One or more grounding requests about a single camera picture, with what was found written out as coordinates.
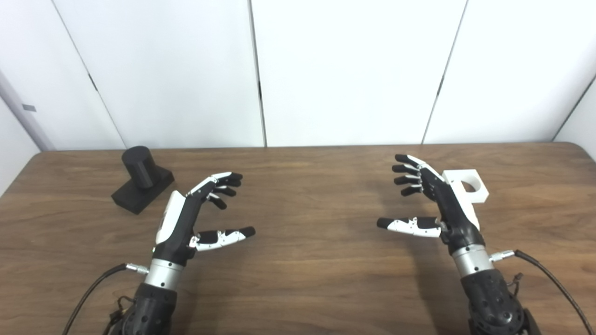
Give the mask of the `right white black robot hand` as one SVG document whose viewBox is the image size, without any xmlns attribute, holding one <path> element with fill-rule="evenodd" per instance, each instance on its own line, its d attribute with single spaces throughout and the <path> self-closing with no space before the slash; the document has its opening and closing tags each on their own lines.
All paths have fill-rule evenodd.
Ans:
<svg viewBox="0 0 596 335">
<path fill-rule="evenodd" d="M 456 250 L 470 248 L 472 245 L 486 245 L 483 235 L 473 222 L 473 215 L 464 208 L 464 198 L 456 194 L 453 186 L 443 176 L 428 163 L 412 155 L 396 154 L 394 158 L 398 163 L 393 165 L 392 170 L 402 174 L 394 179 L 394 183 L 405 185 L 401 195 L 425 195 L 436 203 L 440 216 L 379 218 L 379 228 L 421 237 L 438 237 L 447 245 L 451 255 Z"/>
</svg>

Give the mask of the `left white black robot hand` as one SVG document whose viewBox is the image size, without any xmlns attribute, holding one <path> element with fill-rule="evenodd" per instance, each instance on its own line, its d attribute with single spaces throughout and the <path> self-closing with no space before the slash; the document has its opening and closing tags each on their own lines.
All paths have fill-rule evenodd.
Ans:
<svg viewBox="0 0 596 335">
<path fill-rule="evenodd" d="M 242 174 L 212 174 L 185 194 L 175 190 L 164 211 L 156 235 L 153 259 L 185 267 L 196 252 L 205 252 L 243 241 L 256 234 L 254 227 L 196 232 L 194 227 L 202 205 L 215 204 L 226 209 L 221 195 L 234 197 L 241 185 Z"/>
</svg>

